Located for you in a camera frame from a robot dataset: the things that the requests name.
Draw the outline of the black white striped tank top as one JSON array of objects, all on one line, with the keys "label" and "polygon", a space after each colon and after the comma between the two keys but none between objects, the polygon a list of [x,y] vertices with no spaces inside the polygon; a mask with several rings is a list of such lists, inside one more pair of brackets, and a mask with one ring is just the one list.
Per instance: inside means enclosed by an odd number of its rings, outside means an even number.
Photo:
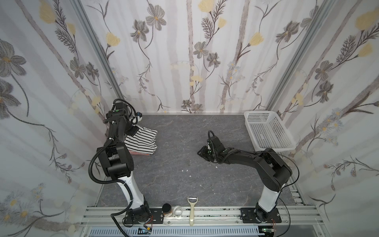
[{"label": "black white striped tank top", "polygon": [[156,137],[158,132],[146,127],[139,126],[138,132],[134,136],[127,136],[124,143],[128,151],[154,154],[158,146]]}]

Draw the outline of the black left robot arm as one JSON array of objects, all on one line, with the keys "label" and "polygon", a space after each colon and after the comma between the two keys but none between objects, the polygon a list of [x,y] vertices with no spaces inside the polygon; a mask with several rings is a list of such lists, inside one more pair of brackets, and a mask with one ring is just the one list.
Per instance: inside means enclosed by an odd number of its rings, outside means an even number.
[{"label": "black left robot arm", "polygon": [[152,214],[148,202],[137,187],[133,176],[134,161],[125,145],[127,135],[136,133],[138,128],[130,122],[125,109],[109,111],[104,123],[109,125],[109,135],[104,145],[97,149],[91,162],[98,159],[105,176],[110,180],[97,179],[92,174],[92,168],[88,169],[88,173],[96,183],[116,183],[121,188],[127,201],[125,210],[120,212],[125,215],[122,221],[125,226],[131,226],[135,222],[147,223],[151,221]]}]

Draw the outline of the red white striped tank top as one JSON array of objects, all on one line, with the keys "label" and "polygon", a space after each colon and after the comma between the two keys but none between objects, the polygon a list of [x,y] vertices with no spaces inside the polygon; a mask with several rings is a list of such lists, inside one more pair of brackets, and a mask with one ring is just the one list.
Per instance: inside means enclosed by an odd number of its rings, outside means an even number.
[{"label": "red white striped tank top", "polygon": [[141,153],[141,152],[135,152],[135,151],[129,151],[131,155],[140,155],[140,156],[149,156],[151,154],[149,153]]}]

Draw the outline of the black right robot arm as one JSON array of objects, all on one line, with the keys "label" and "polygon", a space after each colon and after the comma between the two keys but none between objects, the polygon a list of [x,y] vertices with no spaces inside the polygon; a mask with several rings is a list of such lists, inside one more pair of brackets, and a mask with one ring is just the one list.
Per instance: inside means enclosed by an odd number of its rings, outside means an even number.
[{"label": "black right robot arm", "polygon": [[275,217],[277,201],[289,178],[291,168],[273,149],[267,148],[260,152],[248,152],[234,148],[220,148],[218,150],[203,146],[197,155],[208,162],[242,165],[256,169],[264,185],[260,199],[253,214],[248,214],[256,223],[265,223]]}]

